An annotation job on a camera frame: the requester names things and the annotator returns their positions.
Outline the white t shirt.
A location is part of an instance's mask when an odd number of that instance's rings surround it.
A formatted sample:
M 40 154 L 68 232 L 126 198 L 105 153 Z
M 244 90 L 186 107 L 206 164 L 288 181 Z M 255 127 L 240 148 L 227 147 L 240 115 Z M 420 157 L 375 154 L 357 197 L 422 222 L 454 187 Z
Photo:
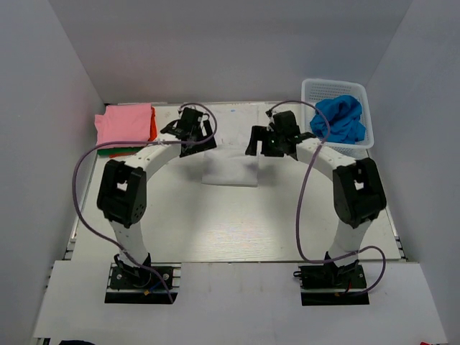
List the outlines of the white t shirt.
M 258 186 L 258 156 L 246 155 L 251 130 L 258 122 L 258 110 L 251 104 L 209 106 L 217 120 L 214 136 L 217 148 L 203 156 L 202 183 L 205 185 Z

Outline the blue t shirt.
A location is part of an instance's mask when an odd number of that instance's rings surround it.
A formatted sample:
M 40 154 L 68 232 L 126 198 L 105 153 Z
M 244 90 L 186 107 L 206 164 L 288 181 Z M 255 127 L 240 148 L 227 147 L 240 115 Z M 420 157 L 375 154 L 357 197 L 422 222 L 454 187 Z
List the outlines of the blue t shirt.
M 353 96 L 327 98 L 319 101 L 316 108 L 326 117 L 330 127 L 328 133 L 324 118 L 315 111 L 310 128 L 317 137 L 327 137 L 328 142 L 339 144 L 355 144 L 365 139 L 366 127 L 360 122 L 362 105 Z

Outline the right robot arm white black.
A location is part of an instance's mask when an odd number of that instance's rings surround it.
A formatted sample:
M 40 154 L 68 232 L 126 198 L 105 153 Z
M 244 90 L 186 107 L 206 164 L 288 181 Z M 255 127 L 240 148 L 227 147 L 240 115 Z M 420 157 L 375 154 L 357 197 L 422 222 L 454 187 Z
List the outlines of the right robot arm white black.
M 302 133 L 295 115 L 284 111 L 272 116 L 267 126 L 253 126 L 245 154 L 266 157 L 288 156 L 305 163 L 308 168 L 300 188 L 295 213 L 295 238 L 298 252 L 304 262 L 327 265 L 326 281 L 342 286 L 351 277 L 349 266 L 355 265 L 363 247 L 362 241 L 372 222 L 386 208 L 385 196 L 375 161 L 371 158 L 356 160 L 337 152 L 310 132 Z M 308 259 L 300 243 L 300 212 L 303 193 L 311 170 L 317 170 L 333 184 L 333 208 L 339 219 L 335 237 L 322 260 Z

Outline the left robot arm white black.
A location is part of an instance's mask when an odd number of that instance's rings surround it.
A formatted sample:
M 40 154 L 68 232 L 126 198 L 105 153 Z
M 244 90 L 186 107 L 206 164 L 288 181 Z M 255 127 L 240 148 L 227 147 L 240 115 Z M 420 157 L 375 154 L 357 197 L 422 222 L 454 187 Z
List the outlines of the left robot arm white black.
M 104 167 L 96 205 L 122 246 L 115 262 L 137 287 L 152 278 L 150 253 L 142 238 L 141 219 L 147 210 L 147 182 L 169 161 L 216 148 L 210 112 L 182 106 L 180 118 L 160 130 L 154 144 Z

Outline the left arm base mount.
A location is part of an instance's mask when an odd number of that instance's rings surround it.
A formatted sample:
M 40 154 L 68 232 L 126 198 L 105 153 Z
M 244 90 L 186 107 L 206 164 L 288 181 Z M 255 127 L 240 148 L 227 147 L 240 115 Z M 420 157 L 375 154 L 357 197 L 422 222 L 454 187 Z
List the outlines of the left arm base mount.
M 141 279 L 130 277 L 115 263 L 111 264 L 106 286 L 105 304 L 169 305 L 175 302 L 180 288 L 181 265 L 159 264 L 152 267 L 165 281 L 171 297 L 160 279 L 148 272 Z

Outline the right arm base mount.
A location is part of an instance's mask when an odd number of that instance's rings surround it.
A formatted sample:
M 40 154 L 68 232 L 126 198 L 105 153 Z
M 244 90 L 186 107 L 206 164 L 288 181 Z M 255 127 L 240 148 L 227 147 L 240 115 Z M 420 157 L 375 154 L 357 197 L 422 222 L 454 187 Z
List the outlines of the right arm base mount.
M 300 283 L 302 306 L 369 305 L 369 294 L 361 294 L 367 281 L 360 264 L 336 277 L 324 266 L 299 266 L 293 277 Z

